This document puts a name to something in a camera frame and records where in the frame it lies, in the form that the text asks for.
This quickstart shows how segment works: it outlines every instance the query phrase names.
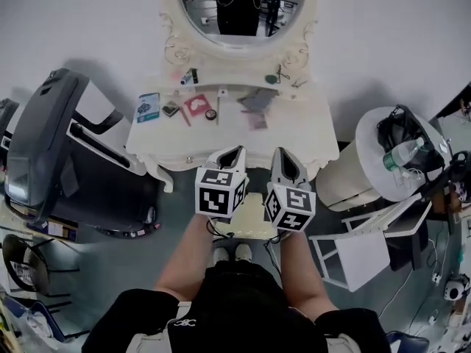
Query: white shoe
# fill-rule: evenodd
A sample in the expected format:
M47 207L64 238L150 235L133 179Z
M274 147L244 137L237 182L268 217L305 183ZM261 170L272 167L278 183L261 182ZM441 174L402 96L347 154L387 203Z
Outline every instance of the white shoe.
M221 261L229 261L229 252L224 247L218 247L213 253L213 264L216 265Z
M247 262L252 262L252 250L248 244L242 243L237 246L235 249L235 261L246 260Z

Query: water bottle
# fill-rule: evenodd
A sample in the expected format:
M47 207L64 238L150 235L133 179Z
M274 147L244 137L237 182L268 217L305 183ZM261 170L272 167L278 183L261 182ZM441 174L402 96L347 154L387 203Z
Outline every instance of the water bottle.
M425 145L423 138L406 141L393 148L383 157L383 164L389 171L404 166L412 161L420 148Z

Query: mirror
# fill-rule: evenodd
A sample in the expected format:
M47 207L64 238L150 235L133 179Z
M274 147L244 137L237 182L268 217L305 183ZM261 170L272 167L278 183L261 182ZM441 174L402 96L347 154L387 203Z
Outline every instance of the mirror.
M287 32L301 0L181 0L190 22L213 42L258 44Z

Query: white round table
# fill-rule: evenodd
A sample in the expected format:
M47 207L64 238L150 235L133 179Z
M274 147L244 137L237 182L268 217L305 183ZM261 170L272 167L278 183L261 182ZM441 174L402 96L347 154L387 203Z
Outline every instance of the white round table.
M395 107L379 107L366 113L358 122L353 141L341 152L338 161L329 163L316 178L319 199L331 210L342 211L372 202L383 197L391 202L401 202L412 196L425 184L425 179L407 179L397 182L394 174L383 164L385 154L378 142L377 125L387 118ZM445 167L451 161L445 139L427 121L415 115L429 135L435 149L443 156ZM435 179L442 170L428 174Z

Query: pink card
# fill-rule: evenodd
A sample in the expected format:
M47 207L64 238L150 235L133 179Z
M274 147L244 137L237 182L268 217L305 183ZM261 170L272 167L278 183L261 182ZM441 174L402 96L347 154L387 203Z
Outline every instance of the pink card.
M204 94L200 94L199 96L189 99L187 102L185 102L185 106L188 108L190 115L193 117L205 114L206 111L211 109L211 105L209 104Z

